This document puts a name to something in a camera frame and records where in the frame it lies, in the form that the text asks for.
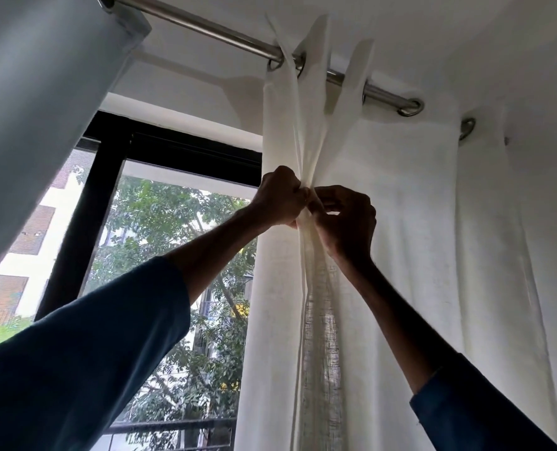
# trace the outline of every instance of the metal railing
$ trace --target metal railing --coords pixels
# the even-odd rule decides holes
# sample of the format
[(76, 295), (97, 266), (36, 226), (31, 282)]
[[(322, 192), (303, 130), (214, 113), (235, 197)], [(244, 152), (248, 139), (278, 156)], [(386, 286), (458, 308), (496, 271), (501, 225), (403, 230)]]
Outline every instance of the metal railing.
[(204, 437), (208, 436), (213, 429), (224, 428), (230, 430), (228, 443), (208, 444), (200, 446), (166, 448), (164, 451), (233, 451), (234, 436), (236, 433), (237, 418), (207, 418), (207, 419), (187, 419), (179, 421), (150, 421), (142, 423), (121, 422), (114, 423), (103, 433), (111, 435), (109, 451), (112, 451), (113, 438), (116, 435), (131, 433), (154, 433), (154, 432), (173, 432), (173, 431), (196, 431), (203, 432)]

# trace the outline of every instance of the dark blue shirt sleeve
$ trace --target dark blue shirt sleeve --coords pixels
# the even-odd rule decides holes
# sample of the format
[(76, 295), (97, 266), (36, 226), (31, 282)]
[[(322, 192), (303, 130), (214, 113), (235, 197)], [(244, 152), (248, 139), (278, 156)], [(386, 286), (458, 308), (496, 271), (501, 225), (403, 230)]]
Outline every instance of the dark blue shirt sleeve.
[(0, 450), (89, 450), (190, 320), (154, 258), (0, 343)]
[(436, 372), (410, 405), (437, 451), (557, 451), (462, 355)]

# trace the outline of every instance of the curtain rod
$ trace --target curtain rod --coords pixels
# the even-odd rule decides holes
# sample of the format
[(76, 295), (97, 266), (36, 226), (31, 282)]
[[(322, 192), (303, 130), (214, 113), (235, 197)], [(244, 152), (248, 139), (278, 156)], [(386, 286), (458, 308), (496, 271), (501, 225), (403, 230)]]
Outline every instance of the curtain rod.
[[(252, 52), (273, 62), (280, 64), (284, 60), (282, 51), (276, 45), (264, 43), (159, 0), (99, 0), (99, 2), (105, 9), (112, 8), (114, 2), (118, 2), (136, 8), (143, 13), (154, 15), (206, 36), (219, 39), (224, 43)], [(298, 68), (304, 66), (304, 58), (301, 55), (294, 55), (293, 60)], [(327, 71), (327, 81), (330, 83), (342, 86), (344, 78), (343, 73), (331, 69)], [(422, 100), (403, 98), (369, 82), (365, 84), (364, 97), (393, 106), (397, 109), (397, 113), (404, 117), (416, 115), (425, 108), (425, 103)]]

